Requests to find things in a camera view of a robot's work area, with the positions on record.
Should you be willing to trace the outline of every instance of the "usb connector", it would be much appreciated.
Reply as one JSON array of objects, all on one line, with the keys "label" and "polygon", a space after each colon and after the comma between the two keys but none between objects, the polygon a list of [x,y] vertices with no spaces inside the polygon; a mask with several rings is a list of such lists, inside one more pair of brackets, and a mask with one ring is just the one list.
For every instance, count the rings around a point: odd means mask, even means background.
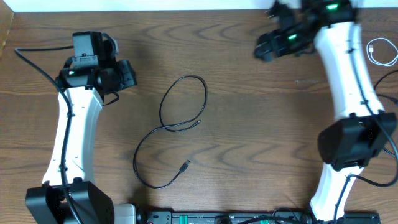
[{"label": "usb connector", "polygon": [[183,173],[188,168],[190,163],[191,163],[191,161],[187,160],[184,164],[182,164],[182,166],[180,168],[180,173]]}]

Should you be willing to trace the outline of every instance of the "black bracket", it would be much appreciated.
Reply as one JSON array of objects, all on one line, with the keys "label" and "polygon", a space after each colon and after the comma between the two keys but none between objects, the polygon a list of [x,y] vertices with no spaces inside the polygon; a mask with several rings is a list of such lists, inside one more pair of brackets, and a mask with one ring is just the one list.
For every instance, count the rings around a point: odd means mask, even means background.
[{"label": "black bracket", "polygon": [[[83,223],[113,224],[112,200],[90,181],[68,185],[69,194]],[[26,193],[26,206],[37,223],[74,223],[61,185],[30,188]]]},{"label": "black bracket", "polygon": [[[389,135],[397,125],[394,113],[381,113],[375,118]],[[324,162],[336,171],[345,167],[366,167],[371,158],[379,155],[387,142],[372,116],[341,119],[319,134],[318,149]]]}]

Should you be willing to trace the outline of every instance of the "green led light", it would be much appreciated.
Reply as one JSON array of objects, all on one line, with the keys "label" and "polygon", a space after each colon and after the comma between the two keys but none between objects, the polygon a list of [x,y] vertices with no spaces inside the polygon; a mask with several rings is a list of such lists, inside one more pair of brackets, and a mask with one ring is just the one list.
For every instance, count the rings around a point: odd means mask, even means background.
[{"label": "green led light", "polygon": [[293,39],[295,39],[296,37],[297,37],[297,34],[293,34],[293,35],[288,36],[287,38],[288,38],[289,40],[293,40]]},{"label": "green led light", "polygon": [[326,6],[326,8],[328,10],[335,10],[335,9],[337,9],[337,7],[338,7],[338,4],[330,4],[330,5]]}]

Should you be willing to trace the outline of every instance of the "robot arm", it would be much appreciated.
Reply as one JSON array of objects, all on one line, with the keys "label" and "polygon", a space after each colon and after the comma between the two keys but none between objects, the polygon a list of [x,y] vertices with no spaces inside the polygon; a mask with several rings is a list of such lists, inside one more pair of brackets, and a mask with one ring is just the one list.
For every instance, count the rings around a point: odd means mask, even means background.
[{"label": "robot arm", "polygon": [[[359,175],[387,141],[372,120],[358,83],[368,106],[390,135],[396,119],[393,114],[384,114],[371,85],[361,46],[361,26],[356,23],[356,11],[350,1],[302,3],[305,22],[296,23],[292,13],[287,13],[290,9],[275,2],[269,12],[271,17],[279,16],[280,29],[262,35],[254,54],[256,58],[270,61],[273,57],[300,54],[309,44],[314,44],[325,66],[336,123],[318,137],[324,163],[318,189],[310,202],[316,223],[334,219],[346,177]],[[354,179],[347,183],[336,218],[344,215],[344,204],[353,184]]]},{"label": "robot arm", "polygon": [[133,205],[113,205],[112,200],[94,184],[93,146],[98,115],[104,96],[136,85],[128,60],[116,61],[115,40],[100,32],[73,34],[75,56],[70,57],[55,83],[72,106],[67,140],[65,173],[67,194],[62,185],[60,161],[69,112],[59,94],[60,117],[53,155],[41,187],[30,188],[26,205],[37,223],[75,223],[74,208],[83,223],[135,223]]},{"label": "robot arm", "polygon": [[[82,181],[94,184],[94,138],[98,115],[102,109],[102,99],[95,89],[86,90],[83,86],[68,88],[65,94],[72,103],[74,114],[67,146],[67,182],[72,184],[74,178],[80,177]],[[57,135],[50,165],[43,178],[43,184],[49,183],[51,186],[62,184],[58,167],[67,125],[67,104],[61,95],[58,96],[58,100],[60,116]]]}]

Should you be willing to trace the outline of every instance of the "wooden table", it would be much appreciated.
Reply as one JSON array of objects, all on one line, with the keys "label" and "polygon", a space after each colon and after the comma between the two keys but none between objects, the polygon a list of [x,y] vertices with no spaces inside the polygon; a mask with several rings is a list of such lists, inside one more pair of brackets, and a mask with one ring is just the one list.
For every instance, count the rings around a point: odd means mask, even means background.
[{"label": "wooden table", "polygon": [[[397,44],[396,15],[396,9],[363,11],[364,45],[376,37]],[[176,211],[304,208],[317,189],[322,170],[317,136],[333,122],[333,103],[317,54],[272,63],[253,59],[256,39],[275,28],[264,11],[16,14],[0,59],[0,223],[34,222],[25,193],[42,183],[58,120],[54,87],[19,60],[14,47],[70,45],[72,33],[83,30],[117,39],[118,59],[129,59],[137,72],[138,86],[103,108],[96,129],[96,185],[114,203]],[[380,60],[393,55],[384,43],[376,50]],[[55,78],[73,51],[26,55]],[[397,68],[366,62],[373,82]],[[163,94],[184,75],[202,76],[208,84],[202,123],[185,133],[155,133],[138,162],[152,184],[169,181],[185,160],[192,164],[169,188],[148,189],[134,176],[132,155],[142,137],[159,126]],[[396,96],[397,85],[391,76],[378,91]],[[165,101],[165,122],[193,117],[202,102],[200,82],[182,81]],[[394,171],[394,160],[381,154],[363,175],[387,182]],[[346,210],[376,210],[383,223],[396,223],[397,190],[357,181]]]}]

